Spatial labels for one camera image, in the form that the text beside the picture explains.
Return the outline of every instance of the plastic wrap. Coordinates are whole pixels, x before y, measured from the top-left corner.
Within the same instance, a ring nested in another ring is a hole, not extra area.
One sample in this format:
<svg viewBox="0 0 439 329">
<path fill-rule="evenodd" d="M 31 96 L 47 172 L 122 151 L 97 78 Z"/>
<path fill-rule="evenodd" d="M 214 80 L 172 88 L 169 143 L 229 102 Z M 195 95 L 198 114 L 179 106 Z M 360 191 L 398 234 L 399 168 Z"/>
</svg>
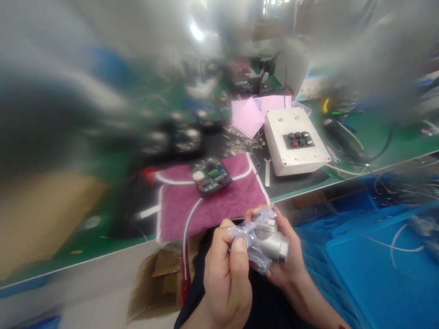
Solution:
<svg viewBox="0 0 439 329">
<path fill-rule="evenodd" d="M 246 240 L 248 259 L 253 263 L 253 268 L 261 274 L 265 274 L 271 267 L 272 260 L 255 243 L 255 229 L 266 226 L 270 221 L 276 221 L 273 205 L 260 210 L 251 222 L 244 221 L 238 226 L 229 228 L 229 235 L 232 238 L 241 237 Z"/>
</svg>

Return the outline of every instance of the pink paper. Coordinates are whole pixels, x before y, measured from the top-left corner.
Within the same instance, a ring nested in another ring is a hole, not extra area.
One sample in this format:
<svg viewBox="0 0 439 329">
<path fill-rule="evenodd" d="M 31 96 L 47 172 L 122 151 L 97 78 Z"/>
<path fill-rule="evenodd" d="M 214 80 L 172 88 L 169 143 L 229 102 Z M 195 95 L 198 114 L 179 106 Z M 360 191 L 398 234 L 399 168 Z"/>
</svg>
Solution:
<svg viewBox="0 0 439 329">
<path fill-rule="evenodd" d="M 233 111 L 232 124 L 248 138 L 253 138 L 265 121 L 265 113 L 262 113 L 253 98 L 249 98 L 244 105 Z"/>
<path fill-rule="evenodd" d="M 248 138 L 264 125 L 265 113 L 291 107 L 291 96 L 272 95 L 232 101 L 232 124 Z"/>
</svg>

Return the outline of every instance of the wrench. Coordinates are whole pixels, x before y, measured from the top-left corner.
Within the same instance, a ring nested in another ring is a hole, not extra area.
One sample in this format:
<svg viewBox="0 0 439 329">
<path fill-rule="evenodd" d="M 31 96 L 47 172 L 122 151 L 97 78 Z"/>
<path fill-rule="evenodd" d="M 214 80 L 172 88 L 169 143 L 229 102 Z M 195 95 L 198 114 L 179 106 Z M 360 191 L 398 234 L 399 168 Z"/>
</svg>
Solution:
<svg viewBox="0 0 439 329">
<path fill-rule="evenodd" d="M 270 186 L 270 162 L 271 158 L 267 160 L 267 158 L 264 159 L 265 161 L 265 186 Z"/>
<path fill-rule="evenodd" d="M 341 162 L 341 160 L 335 155 L 335 153 L 334 153 L 334 151 L 332 150 L 332 148 L 330 148 L 330 147 L 326 147 L 326 149 L 328 150 L 328 152 L 329 152 L 329 154 L 330 154 L 332 160 L 333 160 L 335 163 L 340 163 L 340 162 Z"/>
</svg>

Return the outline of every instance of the maroon towel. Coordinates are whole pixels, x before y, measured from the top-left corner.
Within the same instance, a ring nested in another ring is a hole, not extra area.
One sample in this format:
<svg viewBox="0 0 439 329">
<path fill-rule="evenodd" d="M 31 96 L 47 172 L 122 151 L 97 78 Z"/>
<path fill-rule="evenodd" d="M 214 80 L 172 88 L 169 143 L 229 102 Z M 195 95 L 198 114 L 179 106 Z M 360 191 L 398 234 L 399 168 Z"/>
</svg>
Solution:
<svg viewBox="0 0 439 329">
<path fill-rule="evenodd" d="M 233 182 L 201 200 L 193 212 L 188 237 L 219 225 L 224 218 L 243 217 L 248 209 L 270 203 L 248 153 L 224 159 L 223 163 Z M 181 239 L 187 218 L 200 199 L 190 167 L 172 167 L 157 173 L 156 178 L 163 182 L 159 190 L 157 242 Z"/>
</svg>

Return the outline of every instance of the cardboard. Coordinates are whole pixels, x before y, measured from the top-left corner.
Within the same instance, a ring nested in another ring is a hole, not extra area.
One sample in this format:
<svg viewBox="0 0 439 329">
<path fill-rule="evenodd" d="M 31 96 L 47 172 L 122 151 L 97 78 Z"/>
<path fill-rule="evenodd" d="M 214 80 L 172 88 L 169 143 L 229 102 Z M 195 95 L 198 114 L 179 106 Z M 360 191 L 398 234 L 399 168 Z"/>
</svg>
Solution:
<svg viewBox="0 0 439 329">
<path fill-rule="evenodd" d="M 0 205 L 0 280 L 21 266 L 49 260 L 106 189 L 92 176 L 36 175 L 15 186 Z"/>
<path fill-rule="evenodd" d="M 311 207 L 316 203 L 326 202 L 325 194 L 321 190 L 301 194 L 291 199 L 296 209 Z"/>
<path fill-rule="evenodd" d="M 187 241 L 192 279 L 195 274 L 192 260 L 203 235 L 197 234 Z M 171 244 L 142 262 L 129 298 L 127 325 L 134 320 L 155 318 L 181 309 L 180 255 L 181 248 Z"/>
</svg>

